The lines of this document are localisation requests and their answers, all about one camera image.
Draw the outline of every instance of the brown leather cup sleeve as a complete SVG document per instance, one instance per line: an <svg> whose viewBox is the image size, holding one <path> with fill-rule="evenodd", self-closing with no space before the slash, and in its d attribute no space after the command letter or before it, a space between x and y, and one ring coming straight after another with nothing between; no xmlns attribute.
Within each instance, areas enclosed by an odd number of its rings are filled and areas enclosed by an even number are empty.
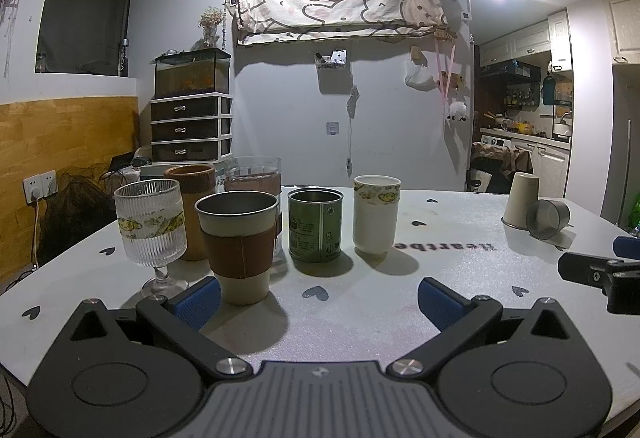
<svg viewBox="0 0 640 438"><path fill-rule="evenodd" d="M221 238L202 231L209 266L214 274L246 279L266 272L273 261L276 225L251 236Z"/></svg>

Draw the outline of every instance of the wall outlet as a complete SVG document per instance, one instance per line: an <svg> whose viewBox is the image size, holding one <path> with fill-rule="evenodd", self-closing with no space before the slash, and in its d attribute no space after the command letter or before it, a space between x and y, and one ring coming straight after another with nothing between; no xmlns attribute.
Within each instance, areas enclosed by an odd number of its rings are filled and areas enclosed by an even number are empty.
<svg viewBox="0 0 640 438"><path fill-rule="evenodd" d="M39 174L34 176L30 176L29 178L25 178L22 180L22 187L24 188L24 197L27 199L27 205L33 203L31 201L31 196L34 190L37 189L37 195L40 198L43 198L42 194L42 179Z"/></svg>
<svg viewBox="0 0 640 438"><path fill-rule="evenodd" d="M42 193L44 198L58 192L58 183L56 182L55 171L49 171L48 173L41 174L40 180L42 180Z"/></svg>

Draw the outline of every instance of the can label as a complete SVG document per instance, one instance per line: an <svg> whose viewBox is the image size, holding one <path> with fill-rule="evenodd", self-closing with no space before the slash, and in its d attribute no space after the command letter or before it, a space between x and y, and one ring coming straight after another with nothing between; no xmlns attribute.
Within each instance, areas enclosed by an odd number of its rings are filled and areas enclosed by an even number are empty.
<svg viewBox="0 0 640 438"><path fill-rule="evenodd" d="M289 203L289 253L300 261L330 261L340 255L342 200Z"/></svg>

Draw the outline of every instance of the wooden wall panel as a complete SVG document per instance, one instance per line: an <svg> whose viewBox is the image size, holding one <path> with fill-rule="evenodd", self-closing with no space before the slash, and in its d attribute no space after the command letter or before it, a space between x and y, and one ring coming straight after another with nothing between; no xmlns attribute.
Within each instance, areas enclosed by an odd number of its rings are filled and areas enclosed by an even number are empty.
<svg viewBox="0 0 640 438"><path fill-rule="evenodd" d="M35 210L26 205L22 180L69 166L106 169L112 156L136 147L137 117L137 97L0 105L0 281L31 262Z"/></svg>

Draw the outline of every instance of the beige paper cup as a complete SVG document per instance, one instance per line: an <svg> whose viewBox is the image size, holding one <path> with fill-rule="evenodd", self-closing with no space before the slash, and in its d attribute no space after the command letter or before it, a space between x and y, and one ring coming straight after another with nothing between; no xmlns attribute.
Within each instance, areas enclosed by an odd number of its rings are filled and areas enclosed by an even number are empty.
<svg viewBox="0 0 640 438"><path fill-rule="evenodd" d="M258 191L231 191L196 203L209 265L222 299L257 303L269 293L278 199Z"/></svg>
<svg viewBox="0 0 640 438"><path fill-rule="evenodd" d="M365 254L384 254L394 245L402 183L391 176L353 179L353 244Z"/></svg>
<svg viewBox="0 0 640 438"><path fill-rule="evenodd" d="M516 173L513 176L507 208L502 216L505 225L526 230L527 209L533 202L538 201L539 186L540 178L533 174Z"/></svg>

